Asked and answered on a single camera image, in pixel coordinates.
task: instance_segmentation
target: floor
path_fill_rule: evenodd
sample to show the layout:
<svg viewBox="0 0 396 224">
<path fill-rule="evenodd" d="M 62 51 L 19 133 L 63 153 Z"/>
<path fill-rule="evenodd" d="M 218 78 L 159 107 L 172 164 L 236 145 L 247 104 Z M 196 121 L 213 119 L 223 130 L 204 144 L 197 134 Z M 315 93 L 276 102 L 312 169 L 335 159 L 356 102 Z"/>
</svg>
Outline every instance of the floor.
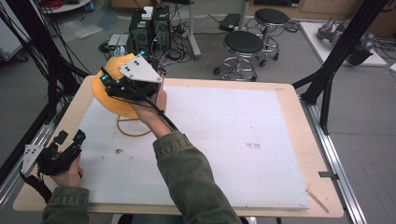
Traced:
<svg viewBox="0 0 396 224">
<path fill-rule="evenodd" d="M 80 21 L 82 25 L 102 23 L 104 31 L 88 38 L 67 41 L 68 46 L 81 62 L 95 74 L 106 57 L 98 50 L 111 34 L 128 31 L 129 14 L 113 12 L 106 4 L 94 12 L 83 9 L 57 15 L 59 23 Z M 221 21 L 223 16 L 215 16 Z M 210 17 L 195 20 L 196 39 L 202 52 L 199 60 L 174 63 L 168 66 L 168 77 L 219 79 L 213 73 L 222 59 L 230 53 L 224 50 L 224 35 L 218 24 Z M 264 67 L 256 63 L 259 82 L 293 83 L 316 72 L 321 65 L 302 31 L 283 32 L 276 37 L 281 49 L 277 61 L 269 59 Z M 54 38 L 61 53 L 59 38 Z M 388 51 L 393 58 L 396 52 Z M 358 198 L 367 223 L 396 223 L 396 78 L 388 68 L 396 63 L 388 60 L 385 67 L 342 66 L 332 85 L 332 101 L 329 116 L 329 132 L 346 170 L 349 182 Z M 26 63 L 12 60 L 0 67 L 1 148 L 3 163 L 11 150 L 38 116 L 46 99 L 46 81 L 40 76 L 32 61 Z M 306 86 L 296 90 L 303 93 Z M 12 202 L 21 184 L 14 186 L 14 193 L 0 206 L 0 223 L 40 222 L 40 213 L 21 213 L 12 209 Z M 110 214 L 91 214 L 91 223 L 111 223 Z M 282 218 L 283 223 L 351 223 L 347 214 L 342 218 Z M 273 217 L 259 217 L 258 223 L 276 223 Z"/>
</svg>

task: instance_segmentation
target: black pole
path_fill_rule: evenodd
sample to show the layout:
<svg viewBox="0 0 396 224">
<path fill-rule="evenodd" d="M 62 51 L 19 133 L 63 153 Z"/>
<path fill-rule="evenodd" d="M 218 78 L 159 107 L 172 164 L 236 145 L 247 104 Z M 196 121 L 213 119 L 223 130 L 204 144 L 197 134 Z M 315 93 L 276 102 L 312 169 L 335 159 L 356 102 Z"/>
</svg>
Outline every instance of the black pole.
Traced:
<svg viewBox="0 0 396 224">
<path fill-rule="evenodd" d="M 322 108 L 320 111 L 320 127 L 326 134 L 329 134 L 327 124 L 332 94 L 332 80 L 337 70 L 353 52 L 354 48 L 361 40 L 361 37 L 388 1 L 389 0 L 364 0 L 348 27 L 335 44 L 329 57 L 319 70 L 311 76 L 305 77 L 292 84 L 293 87 L 297 89 L 311 82 L 308 90 L 301 95 L 302 101 L 306 101 L 311 105 L 316 104 L 318 97 L 323 92 Z"/>
</svg>

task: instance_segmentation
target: sleeve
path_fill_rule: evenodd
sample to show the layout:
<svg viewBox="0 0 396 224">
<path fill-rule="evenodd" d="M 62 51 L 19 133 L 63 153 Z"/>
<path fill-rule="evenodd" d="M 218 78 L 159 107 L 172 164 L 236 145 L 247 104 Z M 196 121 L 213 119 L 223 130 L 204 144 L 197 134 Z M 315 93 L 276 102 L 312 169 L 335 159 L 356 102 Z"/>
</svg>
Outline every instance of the sleeve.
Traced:
<svg viewBox="0 0 396 224">
<path fill-rule="evenodd" d="M 182 133 L 170 133 L 153 145 L 170 196 L 187 224 L 241 223 L 206 156 Z"/>
<path fill-rule="evenodd" d="M 42 224 L 86 224 L 89 191 L 87 189 L 58 187 L 43 212 Z"/>
</svg>

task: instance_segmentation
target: hand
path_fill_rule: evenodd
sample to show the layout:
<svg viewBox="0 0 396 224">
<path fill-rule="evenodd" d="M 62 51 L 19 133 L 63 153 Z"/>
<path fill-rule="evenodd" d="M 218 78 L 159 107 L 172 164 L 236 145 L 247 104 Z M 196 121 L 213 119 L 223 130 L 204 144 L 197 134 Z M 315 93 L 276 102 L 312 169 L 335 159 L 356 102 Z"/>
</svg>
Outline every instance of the hand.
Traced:
<svg viewBox="0 0 396 224">
<path fill-rule="evenodd" d="M 79 166 L 79 160 L 81 154 L 72 162 L 69 170 L 61 172 L 57 175 L 52 175 L 51 178 L 60 187 L 76 187 L 80 188 L 82 181 L 81 177 L 84 174 L 84 170 Z"/>
<path fill-rule="evenodd" d="M 163 90 L 163 83 L 157 94 L 150 97 L 151 102 L 154 102 L 162 111 L 166 109 L 167 94 Z M 139 119 L 145 123 L 157 138 L 160 138 L 172 131 L 163 123 L 157 111 L 152 108 L 147 102 L 135 102 L 131 107 L 136 112 Z"/>
</svg>

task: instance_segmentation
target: black stool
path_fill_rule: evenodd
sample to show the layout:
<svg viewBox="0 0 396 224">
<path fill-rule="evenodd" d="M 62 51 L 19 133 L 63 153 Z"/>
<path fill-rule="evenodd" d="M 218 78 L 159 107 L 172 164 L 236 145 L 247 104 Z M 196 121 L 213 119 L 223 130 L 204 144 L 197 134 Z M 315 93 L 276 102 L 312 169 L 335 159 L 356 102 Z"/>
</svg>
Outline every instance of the black stool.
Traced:
<svg viewBox="0 0 396 224">
<path fill-rule="evenodd" d="M 274 60 L 277 60 L 279 56 L 279 45 L 271 36 L 269 36 L 269 33 L 271 29 L 283 27 L 289 22 L 289 17 L 279 10 L 272 8 L 262 8 L 254 13 L 254 20 L 258 24 L 264 26 L 264 29 L 262 30 L 262 42 L 264 44 L 262 51 L 264 52 L 264 57 L 260 61 L 260 66 L 265 66 L 268 52 L 273 52 L 276 50 L 276 54 L 273 57 Z"/>
<path fill-rule="evenodd" d="M 224 48 L 235 56 L 220 63 L 219 67 L 215 68 L 215 74 L 222 74 L 221 79 L 255 81 L 256 70 L 246 58 L 255 58 L 259 55 L 263 48 L 262 40 L 253 33 L 234 31 L 224 37 Z"/>
</svg>

